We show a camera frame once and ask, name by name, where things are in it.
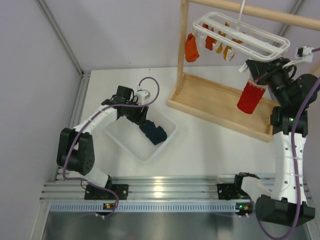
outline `white table surface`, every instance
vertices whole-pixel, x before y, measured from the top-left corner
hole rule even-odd
[[[185,67],[184,71],[243,90],[249,73],[240,73],[240,66]],[[177,79],[177,68],[141,68],[93,70],[88,85],[81,120],[87,119],[102,101],[116,93],[118,85],[137,89],[146,76],[160,84],[160,94],[153,104],[178,123],[179,131],[170,144],[155,159],[141,163],[102,132],[95,138],[96,164],[110,176],[203,176],[236,174],[239,172],[274,173],[273,142],[263,142],[212,122],[175,110],[166,105]],[[151,92],[152,80],[143,82]]]

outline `wooden stand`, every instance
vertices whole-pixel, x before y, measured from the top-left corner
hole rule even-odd
[[[246,114],[237,108],[242,91],[184,72],[189,2],[237,13],[241,9],[241,3],[226,0],[181,0],[177,83],[167,105],[262,141],[271,141],[269,117],[277,102],[262,98],[253,114]],[[320,31],[320,20],[313,18],[249,5],[244,6],[243,14]]]

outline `wooden pole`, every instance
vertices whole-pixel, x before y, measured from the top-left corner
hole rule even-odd
[[[176,77],[176,93],[178,94],[183,84],[184,63],[185,63],[185,41],[187,38],[189,2],[188,0],[181,0],[181,13],[180,13],[180,43],[178,53],[178,68]]]
[[[241,3],[227,0],[189,0],[189,2],[235,13],[239,13],[241,8]],[[244,5],[243,14],[288,25],[294,25],[305,29],[320,31],[320,20],[314,18],[298,16],[262,7],[250,6],[247,4]]]

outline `white drying rack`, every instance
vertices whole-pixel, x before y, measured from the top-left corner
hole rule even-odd
[[[209,12],[206,15],[202,16],[198,20],[193,23],[193,30],[198,31],[206,36],[209,36],[217,41],[226,44],[234,48],[236,51],[240,51],[246,55],[248,55],[251,59],[258,60],[261,62],[269,62],[275,60],[286,53],[287,49],[290,46],[290,41],[284,37],[272,34],[270,32],[261,30],[257,27],[252,25],[240,22],[241,19],[241,12],[239,16],[239,20],[236,20],[232,17],[226,16],[219,12]],[[229,24],[236,24],[236,28],[233,29],[231,26],[225,26],[218,22],[229,23]],[[244,34],[239,31],[241,27],[242,31],[248,32],[248,34]],[[220,31],[221,33],[225,33],[227,36],[230,36],[234,39],[242,41],[244,44],[239,44],[231,39],[228,39],[227,36],[221,36],[217,32]],[[259,40],[254,36],[251,36],[249,33],[253,33],[254,36],[263,37],[272,42],[279,43],[278,46],[274,46],[265,42],[263,40]],[[267,52],[266,55],[263,55],[257,51],[262,50]]]

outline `hanging sock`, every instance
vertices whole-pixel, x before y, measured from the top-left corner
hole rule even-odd
[[[209,29],[209,26],[207,24],[203,24],[202,27],[204,27],[205,29]],[[209,49],[210,51],[212,51],[214,49],[214,46],[213,44],[216,44],[217,43],[217,40],[210,37],[210,36],[207,36],[206,39],[205,39],[205,48],[206,49]]]
[[[185,60],[188,63],[193,63],[197,60],[200,56],[197,49],[196,37],[190,33],[186,38],[185,45],[184,45],[184,53],[185,53]]]
[[[237,44],[242,44],[243,41],[232,38],[231,39],[233,42],[237,43]],[[223,58],[226,61],[231,61],[233,58],[235,57],[235,51],[232,49],[231,46],[226,46],[226,48],[223,51]]]
[[[227,27],[230,27],[230,24],[227,23],[227,22],[225,22],[224,25],[227,26]],[[226,37],[226,35],[227,35],[226,33],[223,33],[223,32],[221,32],[221,31],[219,31],[218,34],[219,34],[220,36],[222,36],[222,37]],[[223,51],[223,49],[224,49],[224,46],[223,46],[222,42],[217,41],[214,49],[216,49],[215,52],[216,52],[217,54],[220,54],[220,53]]]

